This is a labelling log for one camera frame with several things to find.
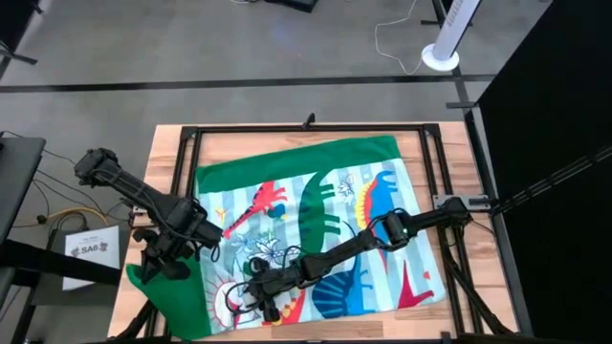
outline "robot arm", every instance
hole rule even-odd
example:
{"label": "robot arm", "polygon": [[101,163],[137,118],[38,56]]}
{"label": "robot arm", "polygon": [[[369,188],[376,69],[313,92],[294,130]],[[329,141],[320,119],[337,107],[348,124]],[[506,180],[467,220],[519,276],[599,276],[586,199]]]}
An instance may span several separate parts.
{"label": "robot arm", "polygon": [[[431,226],[464,226],[471,216],[460,198],[448,199],[440,208],[419,215],[410,216],[405,210],[395,209],[378,217],[368,228],[344,243],[322,253],[308,253],[294,259],[286,268],[270,269],[265,260],[253,258],[250,261],[254,274],[246,282],[246,292],[255,299],[248,310],[258,308],[264,314],[266,321],[277,321],[279,312],[273,299],[283,291],[298,287],[304,289],[318,282],[331,269],[350,258],[370,249],[394,251],[405,247],[419,230]],[[390,245],[376,238],[371,230],[377,222],[381,222],[389,238]]]}
{"label": "robot arm", "polygon": [[131,204],[146,209],[158,225],[159,233],[138,229],[133,234],[137,241],[146,241],[142,251],[144,284],[159,271],[169,279],[186,279],[189,270],[177,259],[190,257],[197,247],[216,248],[221,240],[222,229],[207,220],[207,212],[195,200],[157,191],[121,169],[117,156],[108,149],[88,150],[76,164],[75,174],[81,185],[114,188]]}

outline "blue dinosaur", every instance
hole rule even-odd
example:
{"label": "blue dinosaur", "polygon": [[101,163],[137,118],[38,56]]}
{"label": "blue dinosaur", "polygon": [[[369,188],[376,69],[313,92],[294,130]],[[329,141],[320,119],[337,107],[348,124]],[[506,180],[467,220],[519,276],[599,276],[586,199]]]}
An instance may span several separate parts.
{"label": "blue dinosaur", "polygon": [[284,204],[279,204],[275,207],[273,207],[272,209],[269,209],[266,212],[266,215],[268,215],[268,217],[273,218],[273,219],[282,219],[283,215],[285,215],[285,205]]}
{"label": "blue dinosaur", "polygon": [[361,255],[358,255],[355,257],[355,265],[352,269],[329,275],[315,285],[313,303],[325,319],[374,312],[374,310],[366,310],[363,306],[362,290],[364,288],[373,289],[372,285],[361,282],[361,277],[366,273],[368,273],[367,269],[361,271]]}
{"label": "blue dinosaur", "polygon": [[[392,171],[382,171],[376,175],[375,181],[368,190],[367,194],[367,197],[370,198],[372,204],[370,207],[370,213],[368,214],[370,219],[374,219],[375,217],[383,215],[389,210],[393,210],[395,208],[391,193],[398,192],[397,184],[394,182],[388,182],[384,179],[384,177],[394,175],[395,172]],[[389,237],[386,235],[383,224],[378,223],[374,226],[374,235],[387,244],[389,243]],[[384,263],[384,269],[387,270],[388,252],[380,250],[380,253]]]}

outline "green cloth border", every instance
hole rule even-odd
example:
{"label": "green cloth border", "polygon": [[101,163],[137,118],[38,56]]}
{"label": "green cloth border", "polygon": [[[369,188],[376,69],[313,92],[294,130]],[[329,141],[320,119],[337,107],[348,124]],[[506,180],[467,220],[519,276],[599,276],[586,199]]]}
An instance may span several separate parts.
{"label": "green cloth border", "polygon": [[209,336],[212,330],[200,263],[193,256],[179,261],[191,272],[186,280],[171,281],[160,272],[144,285],[142,267],[127,264],[125,271],[130,282],[164,315],[173,335],[187,340]]}
{"label": "green cloth border", "polygon": [[400,156],[395,138],[388,135],[335,140],[198,167],[195,170],[195,190],[197,194],[228,191],[265,181],[386,161]]}

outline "wooden tabletop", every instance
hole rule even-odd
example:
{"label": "wooden tabletop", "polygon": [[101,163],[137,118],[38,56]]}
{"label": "wooden tabletop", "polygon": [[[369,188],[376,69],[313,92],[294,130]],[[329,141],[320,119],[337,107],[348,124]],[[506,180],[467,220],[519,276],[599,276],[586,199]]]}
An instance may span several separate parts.
{"label": "wooden tabletop", "polygon": [[[464,123],[440,122],[439,125],[454,192],[456,194],[480,194],[482,190]],[[162,192],[170,191],[181,128],[182,125],[158,125],[155,131],[144,181]],[[205,165],[230,161],[329,140],[368,137],[379,134],[382,133],[205,134],[200,150],[199,164]],[[397,139],[402,158],[405,161],[408,174],[416,192],[419,207],[422,211],[430,210],[431,195],[427,187],[423,154],[418,134],[416,132],[384,132],[384,134],[393,135]],[[443,190],[433,141],[431,141],[429,147],[436,171],[438,189]],[[183,168],[184,175],[181,178],[181,192],[184,192],[186,189],[186,172],[188,170],[188,162],[190,161],[188,153],[191,151],[190,145],[187,146],[186,151],[185,166]],[[486,215],[475,214],[474,219],[482,225],[491,227],[491,223]],[[148,224],[148,219],[145,216],[138,217],[135,220],[135,226],[146,224]],[[438,269],[444,278],[444,267],[440,256],[437,233],[435,228],[428,229],[428,231],[429,241],[436,254]],[[449,236],[448,240],[451,243],[453,242],[451,236]],[[480,226],[470,224],[466,228],[465,242],[476,290],[502,323],[511,330],[516,331],[513,308],[492,234]],[[139,264],[140,251],[142,249],[143,243],[136,243],[131,239],[125,263]],[[470,332],[471,323],[467,298],[459,286],[457,286],[457,289],[460,291],[461,308],[466,331]],[[144,295],[129,282],[124,271],[108,335],[116,335],[123,331],[134,316],[136,316],[145,301]],[[161,317],[161,320],[158,321],[156,333],[162,333],[163,323],[163,318]],[[216,340],[439,338],[440,332],[443,331],[454,333],[452,313],[448,299],[429,306],[419,306],[393,312],[379,312],[278,327],[238,330],[208,338]]]}

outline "concrete floor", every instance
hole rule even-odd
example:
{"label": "concrete floor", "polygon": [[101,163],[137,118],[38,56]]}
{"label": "concrete floor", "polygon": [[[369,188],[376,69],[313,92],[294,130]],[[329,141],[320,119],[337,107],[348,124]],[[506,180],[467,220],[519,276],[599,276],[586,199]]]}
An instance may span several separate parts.
{"label": "concrete floor", "polygon": [[[321,0],[312,14],[263,1],[42,3],[45,14],[34,19],[18,50],[40,62],[12,62],[0,85],[400,75],[396,62],[376,54],[373,30],[376,23],[406,16],[412,1]],[[463,73],[497,73],[547,6],[483,1],[459,48]],[[421,26],[421,19],[434,19],[430,1],[419,1],[411,20],[380,30],[382,49],[401,56],[408,69],[438,32]],[[417,72],[431,74],[426,67]],[[478,99],[486,87],[468,83],[470,98]],[[161,123],[303,121],[311,112],[319,121],[460,120],[460,111],[445,108],[447,101],[458,101],[452,83],[0,94],[0,130],[43,137],[48,149],[73,159],[87,148],[108,147],[125,169],[142,176]],[[63,161],[46,156],[41,169],[77,186]],[[103,208],[118,201],[111,190],[88,192]],[[48,194],[52,211],[72,205]],[[33,189],[18,218],[30,219],[42,209]],[[46,243],[42,227],[15,229],[11,237]],[[30,337],[49,344],[104,339],[114,293],[86,290],[68,297],[71,306],[39,307]],[[19,293],[0,324],[0,342],[9,341],[26,294]],[[104,301],[91,306],[96,300]]]}

